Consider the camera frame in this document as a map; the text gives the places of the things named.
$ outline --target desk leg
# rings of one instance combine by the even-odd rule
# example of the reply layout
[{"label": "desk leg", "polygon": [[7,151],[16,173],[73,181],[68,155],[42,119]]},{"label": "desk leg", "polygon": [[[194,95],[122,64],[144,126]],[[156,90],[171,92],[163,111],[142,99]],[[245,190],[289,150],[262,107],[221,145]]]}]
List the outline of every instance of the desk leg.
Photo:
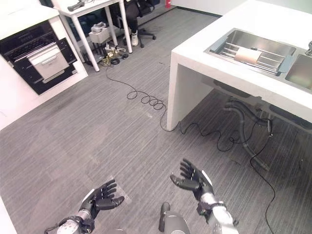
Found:
[{"label": "desk leg", "polygon": [[213,89],[201,82],[203,75],[178,64],[171,52],[167,129],[172,130]]},{"label": "desk leg", "polygon": [[107,17],[107,20],[108,20],[108,23],[109,23],[109,29],[111,30],[111,35],[112,35],[112,38],[113,38],[114,45],[118,45],[116,34],[115,34],[115,30],[114,30],[114,26],[113,26],[111,12],[109,11],[109,6],[105,6],[104,8],[105,8],[106,17]]},{"label": "desk leg", "polygon": [[123,0],[119,1],[119,7],[120,7],[121,18],[122,18],[123,29],[125,30],[128,52],[129,52],[129,54],[131,54],[132,53],[132,47],[131,47],[128,23],[127,23],[127,19],[126,19],[125,5],[123,4]]},{"label": "desk leg", "polygon": [[72,16],[72,20],[73,20],[73,23],[74,23],[74,25],[75,25],[75,27],[76,27],[76,30],[77,30],[77,32],[78,32],[78,34],[79,34],[79,36],[80,36],[80,38],[81,38],[81,40],[82,40],[82,43],[83,43],[83,45],[84,45],[84,48],[85,48],[86,51],[87,51],[87,54],[88,54],[88,56],[89,56],[89,59],[90,59],[92,65],[93,65],[95,71],[98,72],[98,71],[99,71],[98,64],[97,64],[97,62],[96,62],[96,59],[95,59],[94,56],[93,56],[93,53],[92,53],[91,48],[90,48],[90,46],[89,46],[89,44],[88,44],[87,38],[86,38],[85,35],[84,35],[84,32],[83,32],[83,30],[82,30],[82,27],[81,27],[81,25],[80,25],[80,23],[79,23],[78,17],[77,17],[77,16]]},{"label": "desk leg", "polygon": [[72,32],[72,29],[70,28],[70,26],[69,26],[69,24],[67,22],[66,16],[60,14],[59,17],[60,17],[60,20],[62,21],[62,23],[63,23],[63,25],[64,25],[64,27],[65,27],[65,29],[67,31],[67,34],[68,34],[70,40],[72,41],[72,43],[74,45],[74,48],[76,49],[76,51],[77,51],[77,53],[78,53],[78,55],[79,55],[79,57],[81,59],[81,62],[85,62],[84,59],[83,59],[83,56],[81,54],[80,48],[78,46],[78,43],[76,41],[76,38],[75,38],[75,36],[74,36],[74,34]]}]

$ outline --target gray carpet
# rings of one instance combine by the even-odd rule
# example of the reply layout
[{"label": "gray carpet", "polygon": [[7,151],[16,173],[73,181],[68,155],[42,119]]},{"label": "gray carpet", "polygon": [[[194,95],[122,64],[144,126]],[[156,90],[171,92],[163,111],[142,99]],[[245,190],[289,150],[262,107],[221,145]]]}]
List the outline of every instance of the gray carpet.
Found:
[{"label": "gray carpet", "polygon": [[[174,9],[144,27],[157,40],[144,39],[128,59],[108,70],[120,79],[167,103],[170,51],[216,18]],[[0,195],[19,234],[43,233],[76,213],[91,188],[114,177],[124,203],[101,212],[94,234],[123,228],[127,234],[158,234],[160,206],[168,201],[187,220],[193,234],[210,233],[196,212],[193,194],[170,181],[185,157],[211,177],[216,196],[239,220],[241,234],[269,234],[265,209],[273,192],[249,165],[241,145],[229,152],[216,148],[218,135],[201,137],[196,128],[182,135],[159,126],[162,111],[128,100],[129,87],[95,73],[12,123],[0,133]],[[222,110],[228,96],[211,92],[182,122],[198,122],[205,132],[219,129],[219,146],[230,146],[238,118]],[[276,234],[312,230],[312,137],[274,120],[261,158],[271,170],[259,171],[275,187],[268,220]],[[256,127],[251,146],[266,141]]]}]

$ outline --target faucet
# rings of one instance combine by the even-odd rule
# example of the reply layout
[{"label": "faucet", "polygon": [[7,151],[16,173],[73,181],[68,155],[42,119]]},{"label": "faucet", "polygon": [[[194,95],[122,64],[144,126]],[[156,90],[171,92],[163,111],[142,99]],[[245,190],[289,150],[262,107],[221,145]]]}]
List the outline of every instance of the faucet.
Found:
[{"label": "faucet", "polygon": [[312,41],[309,43],[309,49],[305,52],[307,56],[312,56]]}]

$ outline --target white sneaker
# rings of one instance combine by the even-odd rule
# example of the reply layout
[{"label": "white sneaker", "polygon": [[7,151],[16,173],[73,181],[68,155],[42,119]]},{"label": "white sneaker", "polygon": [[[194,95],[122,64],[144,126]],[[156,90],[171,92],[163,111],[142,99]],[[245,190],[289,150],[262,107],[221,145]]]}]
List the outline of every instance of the white sneaker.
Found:
[{"label": "white sneaker", "polygon": [[131,44],[132,46],[138,45],[137,31],[135,33],[131,33]]}]

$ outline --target stainless steel sink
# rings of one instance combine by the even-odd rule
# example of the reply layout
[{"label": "stainless steel sink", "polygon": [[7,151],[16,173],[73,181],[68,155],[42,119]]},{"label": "stainless steel sink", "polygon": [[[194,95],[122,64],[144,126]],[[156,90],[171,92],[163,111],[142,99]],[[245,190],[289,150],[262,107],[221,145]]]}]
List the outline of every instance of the stainless steel sink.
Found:
[{"label": "stainless steel sink", "polygon": [[285,79],[312,90],[312,58],[298,55]]},{"label": "stainless steel sink", "polygon": [[[261,52],[256,63],[235,60],[239,48]],[[312,58],[305,49],[232,29],[204,52],[312,93]]]}]

